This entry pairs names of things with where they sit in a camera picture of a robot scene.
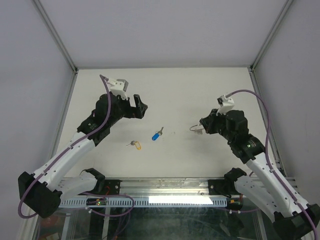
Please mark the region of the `metal keyring with keys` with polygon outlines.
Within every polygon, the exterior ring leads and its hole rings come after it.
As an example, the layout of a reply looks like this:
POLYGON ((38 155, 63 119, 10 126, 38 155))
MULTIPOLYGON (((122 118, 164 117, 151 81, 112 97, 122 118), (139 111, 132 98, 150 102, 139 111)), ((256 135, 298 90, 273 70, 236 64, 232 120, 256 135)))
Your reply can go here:
POLYGON ((204 127, 202 124, 196 124, 196 125, 193 125, 189 128, 189 130, 193 133, 196 133, 198 135, 202 135, 203 134, 203 130, 204 130, 204 127))

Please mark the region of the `key with blue tag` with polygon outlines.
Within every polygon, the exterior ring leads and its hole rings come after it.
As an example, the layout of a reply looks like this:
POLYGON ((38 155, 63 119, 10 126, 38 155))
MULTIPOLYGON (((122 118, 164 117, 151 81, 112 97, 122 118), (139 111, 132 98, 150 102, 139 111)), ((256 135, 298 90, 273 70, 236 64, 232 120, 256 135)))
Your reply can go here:
POLYGON ((156 131, 155 134, 152 136, 152 140, 156 141, 162 134, 163 134, 164 127, 162 126, 159 131, 156 131))

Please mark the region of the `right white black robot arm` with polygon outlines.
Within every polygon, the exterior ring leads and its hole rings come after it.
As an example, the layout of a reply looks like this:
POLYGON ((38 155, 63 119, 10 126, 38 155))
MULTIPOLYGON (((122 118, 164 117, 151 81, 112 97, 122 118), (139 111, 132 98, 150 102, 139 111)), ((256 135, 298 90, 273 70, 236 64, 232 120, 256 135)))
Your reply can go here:
POLYGON ((267 160, 267 150, 261 141, 249 133, 248 120, 241 110, 226 114, 213 109, 200 124, 208 134, 219 134, 227 140, 232 153, 260 180, 255 186, 242 169, 232 168, 224 175, 226 192, 236 192, 249 198, 272 222, 283 240, 298 240, 315 231, 320 222, 320 207, 309 204, 267 160))

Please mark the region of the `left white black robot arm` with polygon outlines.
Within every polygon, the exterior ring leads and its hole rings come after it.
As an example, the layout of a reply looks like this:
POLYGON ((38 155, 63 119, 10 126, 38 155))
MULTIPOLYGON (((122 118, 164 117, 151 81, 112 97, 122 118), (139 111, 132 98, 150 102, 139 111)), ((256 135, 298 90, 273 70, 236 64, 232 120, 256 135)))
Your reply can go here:
POLYGON ((64 150, 33 173, 23 172, 18 177, 20 204, 26 204, 45 219, 53 215, 62 202, 76 195, 103 193, 106 177, 94 168, 85 169, 69 180, 63 178, 78 160, 110 134, 115 123, 122 118, 144 117, 148 106, 138 94, 133 98, 135 106, 131 106, 129 99, 122 99, 111 92, 101 95, 64 150))

